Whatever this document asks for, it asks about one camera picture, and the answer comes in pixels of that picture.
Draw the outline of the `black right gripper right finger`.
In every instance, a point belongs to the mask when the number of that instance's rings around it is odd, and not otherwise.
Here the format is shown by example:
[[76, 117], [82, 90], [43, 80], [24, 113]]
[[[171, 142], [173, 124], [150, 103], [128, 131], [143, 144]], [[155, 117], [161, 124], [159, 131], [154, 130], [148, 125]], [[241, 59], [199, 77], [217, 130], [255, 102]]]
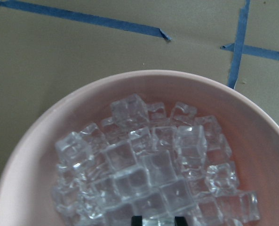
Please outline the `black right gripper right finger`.
[[175, 216], [174, 217], [175, 226], [188, 226], [187, 220], [185, 217]]

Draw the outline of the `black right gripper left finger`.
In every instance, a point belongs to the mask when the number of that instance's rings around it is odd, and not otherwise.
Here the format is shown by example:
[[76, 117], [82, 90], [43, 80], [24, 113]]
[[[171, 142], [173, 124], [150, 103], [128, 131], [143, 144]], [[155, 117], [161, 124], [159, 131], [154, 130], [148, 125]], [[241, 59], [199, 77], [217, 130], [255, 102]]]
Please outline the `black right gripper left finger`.
[[143, 218], [142, 216], [132, 216], [131, 218], [131, 226], [142, 226]]

